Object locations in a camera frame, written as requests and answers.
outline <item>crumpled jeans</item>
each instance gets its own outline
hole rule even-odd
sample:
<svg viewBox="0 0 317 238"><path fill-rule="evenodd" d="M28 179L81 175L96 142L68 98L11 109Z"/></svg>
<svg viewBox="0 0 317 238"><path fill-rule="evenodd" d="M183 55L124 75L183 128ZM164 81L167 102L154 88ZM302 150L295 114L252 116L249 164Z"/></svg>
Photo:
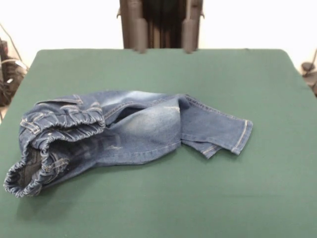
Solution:
<svg viewBox="0 0 317 238"><path fill-rule="evenodd" d="M181 94L105 91L39 102L22 118L22 158L3 186L34 196L90 168L148 163L181 143L207 158L220 149L239 155L252 126Z"/></svg>

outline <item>jeans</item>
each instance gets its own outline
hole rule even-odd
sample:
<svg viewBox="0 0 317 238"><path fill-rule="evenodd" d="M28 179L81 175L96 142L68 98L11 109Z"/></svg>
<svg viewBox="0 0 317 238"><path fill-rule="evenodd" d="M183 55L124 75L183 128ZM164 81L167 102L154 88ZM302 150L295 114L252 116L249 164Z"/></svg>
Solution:
<svg viewBox="0 0 317 238"><path fill-rule="evenodd" d="M180 94L105 91L39 102L22 118L22 158L3 186L34 196L90 168L148 163L181 143L207 158L220 149L239 155L252 126Z"/></svg>

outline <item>stitching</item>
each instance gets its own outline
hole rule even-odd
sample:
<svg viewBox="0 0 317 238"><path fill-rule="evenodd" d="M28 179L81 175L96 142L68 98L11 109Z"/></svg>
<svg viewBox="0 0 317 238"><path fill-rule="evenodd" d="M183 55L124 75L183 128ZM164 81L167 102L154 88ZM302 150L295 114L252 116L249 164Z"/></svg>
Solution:
<svg viewBox="0 0 317 238"><path fill-rule="evenodd" d="M35 117L35 118L33 119L33 121L37 120L38 118L42 117L43 115L44 115L43 113L40 113L37 117Z"/></svg>
<svg viewBox="0 0 317 238"><path fill-rule="evenodd" d="M232 149L231 151L234 151L234 150L235 150L235 149L239 146L239 144L241 143L242 138L243 138L244 134L245 134L245 133L246 133L246 131L247 131L247 125L248 125L248 121L247 121L247 120L245 120L245 122L244 122L243 132L242 132L242 134L241 134L241 136L240 136L240 138L239 138L239 140L238 140L237 144L233 147L233 149Z"/></svg>
<svg viewBox="0 0 317 238"><path fill-rule="evenodd" d="M212 147L210 147L209 149L203 151L202 153L203 153L203 154L206 154L207 152L209 152L210 150L212 150L212 149L214 149L214 148L216 148L216 147L217 147L217 145L213 145Z"/></svg>
<svg viewBox="0 0 317 238"><path fill-rule="evenodd" d="M75 98L77 98L77 102L78 102L79 104L84 104L83 101L81 100L81 98L79 97L79 95L74 94L73 96L74 96Z"/></svg>
<svg viewBox="0 0 317 238"><path fill-rule="evenodd" d="M33 125L33 124L29 123L26 119L22 119L22 121L20 122L20 125L21 126L25 126L26 128L28 128L33 133L36 133L39 130L39 127L37 125Z"/></svg>
<svg viewBox="0 0 317 238"><path fill-rule="evenodd" d="M225 116L227 118L234 119L234 120L243 120L243 119L236 118L236 117L234 117L232 115L228 115L228 114L222 113L221 111L218 111L218 110L216 110L214 108L208 107L208 106L206 106L206 105L204 105L202 103L199 103L198 101L194 100L193 98L189 97L188 95L185 95L185 98L188 100L188 102L190 104L192 104L194 106L197 106L197 107L199 107L199 108L201 108L201 109L203 109L203 110L205 110L207 112L210 112L210 111L211 112L215 112L215 113L217 113L219 115L222 115L222 116Z"/></svg>
<svg viewBox="0 0 317 238"><path fill-rule="evenodd" d="M78 110L78 107L75 105L65 105L65 106L60 107L60 109L68 109L68 108L74 108L74 109Z"/></svg>
<svg viewBox="0 0 317 238"><path fill-rule="evenodd" d="M176 142L176 143L173 143L173 144L170 144L170 145L166 145L164 147L161 147L159 149L155 149L155 150L150 150L150 151L143 151L143 152L132 152L132 153L129 153L130 155L134 155L134 154L143 154L143 153L151 153L151 152L154 152L154 151L157 151L157 150L161 150L161 149L165 149L165 148L168 148L168 147L171 147L171 146L174 146L174 145L177 145L177 144L180 144L181 142Z"/></svg>

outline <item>black cable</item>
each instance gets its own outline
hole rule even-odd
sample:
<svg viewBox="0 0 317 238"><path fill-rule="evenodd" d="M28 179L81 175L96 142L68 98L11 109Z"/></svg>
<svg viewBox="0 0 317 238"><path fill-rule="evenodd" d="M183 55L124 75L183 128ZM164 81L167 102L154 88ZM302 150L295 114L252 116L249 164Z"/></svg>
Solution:
<svg viewBox="0 0 317 238"><path fill-rule="evenodd" d="M5 34L9 37L9 39L10 39L10 41L11 41L11 43L12 43L12 46L13 46L14 50L16 51L16 54L17 54L18 57L19 57L19 60L22 61L22 58L21 58L21 56L20 56L20 54L19 54L19 51L18 51L17 48L15 47L15 44L14 44L14 42L13 42L11 36L10 36L9 33L5 30L5 28L2 26L1 23L0 23L0 27L1 27L2 30L5 32Z"/></svg>

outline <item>table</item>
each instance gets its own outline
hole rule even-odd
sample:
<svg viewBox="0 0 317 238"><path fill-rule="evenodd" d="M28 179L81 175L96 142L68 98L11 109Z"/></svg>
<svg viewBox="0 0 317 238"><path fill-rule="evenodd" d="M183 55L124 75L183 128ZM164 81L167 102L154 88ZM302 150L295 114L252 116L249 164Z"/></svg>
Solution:
<svg viewBox="0 0 317 238"><path fill-rule="evenodd" d="M38 197L1 189L1 237L317 237L317 101L281 50L40 51L0 126L0 177L20 159L20 119L35 102L108 89L187 93L254 129L240 156L206 160L183 145Z"/></svg>

